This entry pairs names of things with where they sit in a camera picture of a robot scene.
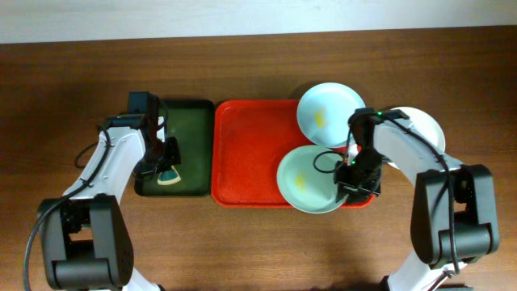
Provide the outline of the green yellow sponge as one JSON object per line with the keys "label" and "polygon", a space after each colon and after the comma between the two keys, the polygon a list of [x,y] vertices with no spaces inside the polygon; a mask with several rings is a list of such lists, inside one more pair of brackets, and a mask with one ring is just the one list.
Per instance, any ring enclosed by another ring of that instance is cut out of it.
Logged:
{"label": "green yellow sponge", "polygon": [[181,181],[181,176],[174,166],[158,175],[157,183],[160,186],[169,186]]}

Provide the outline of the mint green plate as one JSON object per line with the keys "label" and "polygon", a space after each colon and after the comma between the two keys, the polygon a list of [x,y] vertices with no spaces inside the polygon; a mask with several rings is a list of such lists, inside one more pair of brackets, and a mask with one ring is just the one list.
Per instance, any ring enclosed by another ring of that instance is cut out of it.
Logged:
{"label": "mint green plate", "polygon": [[286,154],[281,160],[276,181],[282,197],[295,209],[311,214],[329,213],[343,206],[336,202],[337,186],[333,173],[322,173],[314,165],[314,159],[319,155],[316,165],[320,170],[330,171],[342,161],[336,152],[328,154],[327,149],[319,145],[303,145]]}

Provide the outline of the white plate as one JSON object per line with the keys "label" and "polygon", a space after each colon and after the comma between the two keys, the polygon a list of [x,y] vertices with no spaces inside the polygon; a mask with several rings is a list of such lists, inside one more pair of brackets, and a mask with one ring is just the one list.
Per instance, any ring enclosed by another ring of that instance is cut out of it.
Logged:
{"label": "white plate", "polygon": [[401,110],[413,122],[414,127],[434,146],[445,151],[446,140],[439,123],[426,112],[412,107],[395,107],[393,110]]}

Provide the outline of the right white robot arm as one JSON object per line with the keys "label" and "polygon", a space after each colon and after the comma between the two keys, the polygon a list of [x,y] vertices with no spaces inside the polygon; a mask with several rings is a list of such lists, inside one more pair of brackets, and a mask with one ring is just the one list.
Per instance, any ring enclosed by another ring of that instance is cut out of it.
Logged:
{"label": "right white robot arm", "polygon": [[348,137],[359,153],[334,170],[339,201],[366,200],[380,191],[381,167],[394,163],[414,186],[410,238],[403,265],[380,283],[383,290],[437,290],[462,268],[500,244],[494,180],[481,164],[466,165],[432,145],[400,110],[356,110]]}

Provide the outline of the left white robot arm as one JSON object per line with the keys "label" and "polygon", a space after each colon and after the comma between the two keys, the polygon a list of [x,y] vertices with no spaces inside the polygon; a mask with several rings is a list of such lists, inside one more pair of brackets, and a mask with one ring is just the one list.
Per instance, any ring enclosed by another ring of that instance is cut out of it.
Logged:
{"label": "left white robot arm", "polygon": [[43,200],[30,239],[41,239],[47,282],[55,290],[160,290],[134,267],[120,202],[130,179],[169,186],[181,180],[169,112],[149,92],[132,92],[128,109],[99,125],[94,153],[58,199]]}

